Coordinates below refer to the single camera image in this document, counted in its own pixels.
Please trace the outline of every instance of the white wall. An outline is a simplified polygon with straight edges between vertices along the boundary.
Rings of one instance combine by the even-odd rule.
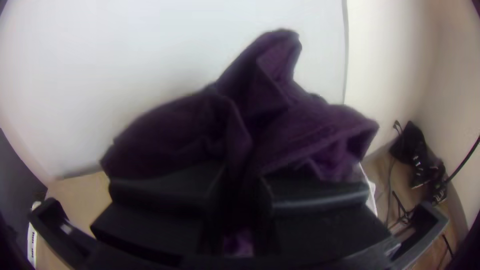
[[[436,47],[431,0],[348,0],[345,104],[380,130],[367,154],[397,136],[421,103]]]
[[[416,122],[451,174],[480,133],[480,19],[470,0],[438,6],[438,59]],[[480,148],[452,184],[470,228],[480,210]]]
[[[0,16],[0,125],[44,182],[97,163],[142,112],[215,80],[259,34],[290,28],[295,79],[343,102],[337,0],[10,0]]]

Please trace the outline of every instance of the cable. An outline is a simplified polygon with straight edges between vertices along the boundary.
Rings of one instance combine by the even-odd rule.
[[[456,170],[450,175],[450,177],[448,177],[448,178],[445,180],[445,184],[447,184],[448,182],[452,181],[452,179],[459,173],[460,169],[462,169],[462,167],[465,165],[465,163],[467,163],[467,161],[469,160],[470,156],[472,156],[472,154],[474,153],[474,151],[475,151],[475,149],[477,148],[477,146],[479,145],[479,143],[480,143],[480,135],[478,136],[478,138],[476,139],[475,144],[471,147],[470,152],[468,152],[468,154],[467,154],[466,157],[462,160],[462,162],[460,163],[460,165],[458,165],[458,167],[457,167]]]
[[[397,128],[397,126],[400,127],[400,130],[402,130],[402,126],[400,125],[400,123],[396,120],[395,123],[393,124],[393,128],[396,130],[396,132],[398,133],[398,137],[400,138],[401,137],[401,147],[400,149],[404,149],[404,140],[405,138],[402,137],[399,129]],[[390,215],[390,207],[391,207],[391,201],[392,201],[392,171],[394,169],[394,165],[395,165],[395,162],[397,160],[392,156],[391,159],[390,159],[390,168],[388,169],[388,203],[387,203],[387,207],[386,207],[386,219],[385,219],[385,226],[388,227],[389,226],[389,215]]]
[[[445,233],[442,234],[441,237],[443,238],[443,241],[445,241],[445,245],[446,245],[447,250],[445,250],[445,253],[444,253],[443,256],[441,257],[440,263],[438,264],[438,267],[436,268],[437,270],[439,270],[440,267],[442,266],[442,263],[444,262],[444,259],[445,259],[445,257],[447,256],[447,251],[448,251],[448,253],[450,253],[450,257],[451,257],[451,258],[454,257],[454,253],[453,253],[453,251],[452,251],[452,248],[450,247],[450,244],[449,244],[449,241],[447,240],[447,237],[445,237]]]
[[[441,237],[443,238],[443,241],[445,241],[445,244],[446,244],[446,248],[448,249],[448,252],[450,253],[450,256],[454,256],[454,253],[452,251],[452,248],[450,247],[450,244],[449,244],[449,241],[447,240],[447,237],[445,237],[445,233],[441,235]]]

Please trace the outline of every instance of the beige wall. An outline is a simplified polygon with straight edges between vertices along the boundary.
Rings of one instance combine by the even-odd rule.
[[[451,174],[480,133],[480,19],[471,0],[438,4],[438,57],[415,121]],[[452,183],[470,228],[480,209],[480,148]]]
[[[368,153],[397,136],[417,112],[430,77],[436,26],[430,0],[348,0],[345,104],[375,119]]]

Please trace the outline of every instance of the purple towel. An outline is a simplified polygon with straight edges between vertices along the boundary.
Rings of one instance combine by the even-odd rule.
[[[279,169],[347,181],[379,126],[296,84],[301,49],[295,32],[261,35],[215,83],[134,121],[102,158],[104,171],[144,179],[218,159],[246,183]]]

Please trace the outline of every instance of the purple fabric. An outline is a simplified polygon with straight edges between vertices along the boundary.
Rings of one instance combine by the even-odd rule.
[[[134,121],[102,158],[104,171],[134,180],[219,159],[239,182],[284,168],[345,181],[379,126],[296,84],[301,48],[292,31],[261,35],[215,83]]]

